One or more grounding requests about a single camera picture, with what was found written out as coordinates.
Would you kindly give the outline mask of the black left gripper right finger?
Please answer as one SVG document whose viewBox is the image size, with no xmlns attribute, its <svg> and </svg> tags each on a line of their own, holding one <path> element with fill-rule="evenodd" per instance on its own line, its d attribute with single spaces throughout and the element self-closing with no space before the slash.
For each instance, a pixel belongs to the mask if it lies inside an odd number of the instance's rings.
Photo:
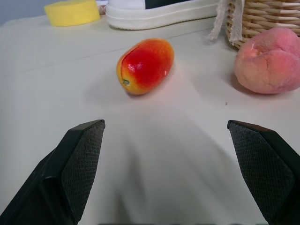
<svg viewBox="0 0 300 225">
<path fill-rule="evenodd" d="M 229 120 L 243 179 L 269 225 L 300 225 L 300 155 L 275 131 Z"/>
</svg>

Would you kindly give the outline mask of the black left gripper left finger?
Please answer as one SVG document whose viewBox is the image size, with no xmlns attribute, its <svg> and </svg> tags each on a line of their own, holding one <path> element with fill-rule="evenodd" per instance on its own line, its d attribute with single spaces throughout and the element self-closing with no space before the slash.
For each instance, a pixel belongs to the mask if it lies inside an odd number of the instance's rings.
<svg viewBox="0 0 300 225">
<path fill-rule="evenodd" d="M 104 120 L 66 132 L 0 215 L 0 225 L 78 225 L 96 176 Z"/>
</svg>

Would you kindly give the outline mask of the wicker basket with cloth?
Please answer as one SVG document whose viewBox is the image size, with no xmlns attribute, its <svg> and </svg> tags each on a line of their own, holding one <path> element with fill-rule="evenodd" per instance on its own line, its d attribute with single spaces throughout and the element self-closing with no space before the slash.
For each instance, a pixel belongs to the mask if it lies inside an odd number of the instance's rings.
<svg viewBox="0 0 300 225">
<path fill-rule="evenodd" d="M 300 37 L 300 0 L 245 0 L 243 39 L 233 46 L 239 49 L 254 36 L 276 27 L 289 28 Z M 228 38 L 229 25 L 225 28 Z"/>
</svg>

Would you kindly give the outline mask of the pink peach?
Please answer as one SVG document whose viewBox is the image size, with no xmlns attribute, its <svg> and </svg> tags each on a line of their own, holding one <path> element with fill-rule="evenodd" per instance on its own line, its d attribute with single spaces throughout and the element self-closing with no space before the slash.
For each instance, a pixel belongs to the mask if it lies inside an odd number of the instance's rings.
<svg viewBox="0 0 300 225">
<path fill-rule="evenodd" d="M 300 37 L 288 28 L 272 28 L 239 49 L 235 76 L 243 87 L 261 94 L 300 88 Z"/>
</svg>

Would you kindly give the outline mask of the red yellow mango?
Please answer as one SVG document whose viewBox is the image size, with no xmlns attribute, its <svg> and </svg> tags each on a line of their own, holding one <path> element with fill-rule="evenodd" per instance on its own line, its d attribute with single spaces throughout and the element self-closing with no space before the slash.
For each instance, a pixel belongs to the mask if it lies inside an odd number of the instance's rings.
<svg viewBox="0 0 300 225">
<path fill-rule="evenodd" d="M 117 78 L 131 95 L 143 95 L 154 90 L 170 73 L 174 63 L 174 49 L 165 39 L 145 39 L 118 60 Z"/>
</svg>

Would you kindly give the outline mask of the yellow round sponge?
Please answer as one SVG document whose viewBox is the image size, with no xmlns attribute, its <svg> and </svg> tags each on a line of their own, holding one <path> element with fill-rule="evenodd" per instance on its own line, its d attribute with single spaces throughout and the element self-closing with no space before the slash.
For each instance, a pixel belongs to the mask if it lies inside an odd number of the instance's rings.
<svg viewBox="0 0 300 225">
<path fill-rule="evenodd" d="M 44 6 L 50 24 L 55 27 L 77 26 L 100 20 L 95 0 L 58 1 Z"/>
</svg>

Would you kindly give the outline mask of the white shoe sole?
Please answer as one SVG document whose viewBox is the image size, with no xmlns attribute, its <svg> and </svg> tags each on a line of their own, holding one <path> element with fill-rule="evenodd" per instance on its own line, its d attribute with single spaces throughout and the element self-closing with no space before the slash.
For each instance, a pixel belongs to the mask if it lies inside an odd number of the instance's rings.
<svg viewBox="0 0 300 225">
<path fill-rule="evenodd" d="M 148 30 L 214 17 L 220 0 L 108 0 L 107 23 L 123 30 Z"/>
</svg>

